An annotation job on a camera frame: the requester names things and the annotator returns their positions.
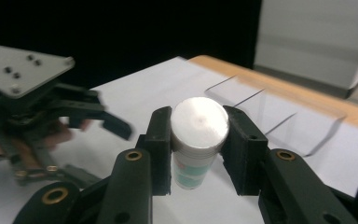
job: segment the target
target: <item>wooden table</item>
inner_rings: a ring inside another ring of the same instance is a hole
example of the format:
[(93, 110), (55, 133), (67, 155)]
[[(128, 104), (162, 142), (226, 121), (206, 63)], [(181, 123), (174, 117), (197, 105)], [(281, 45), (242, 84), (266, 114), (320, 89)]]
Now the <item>wooden table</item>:
[(316, 103), (323, 103), (324, 105), (330, 105), (332, 108), (339, 109), (346, 113), (344, 122), (348, 122), (352, 125), (358, 126), (358, 105), (356, 103), (342, 100), (334, 96), (326, 95), (321, 92), (313, 91), (296, 84), (277, 79), (276, 77), (270, 77), (256, 71), (238, 66), (233, 63), (227, 63), (210, 56), (200, 55), (190, 59), (192, 63), (202, 65), (206, 68), (212, 69), (218, 73), (226, 75), (227, 77), (241, 76), (245, 78), (256, 79), (266, 85), (275, 87), (277, 89), (285, 90), (286, 92), (306, 97)]

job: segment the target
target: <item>metal gripper plate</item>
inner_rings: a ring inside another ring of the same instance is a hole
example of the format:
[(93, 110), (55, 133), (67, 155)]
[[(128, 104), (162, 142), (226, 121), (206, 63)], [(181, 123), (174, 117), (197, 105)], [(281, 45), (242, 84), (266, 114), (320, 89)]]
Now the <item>metal gripper plate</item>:
[(73, 58), (0, 46), (0, 92), (21, 98), (74, 65)]

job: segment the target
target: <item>black curtain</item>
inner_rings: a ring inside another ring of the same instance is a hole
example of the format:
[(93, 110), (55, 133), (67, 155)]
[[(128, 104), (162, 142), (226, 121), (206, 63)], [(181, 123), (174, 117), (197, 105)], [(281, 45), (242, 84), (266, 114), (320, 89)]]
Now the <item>black curtain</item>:
[(253, 68), (261, 0), (0, 1), (0, 45), (72, 56), (91, 88), (175, 56)]

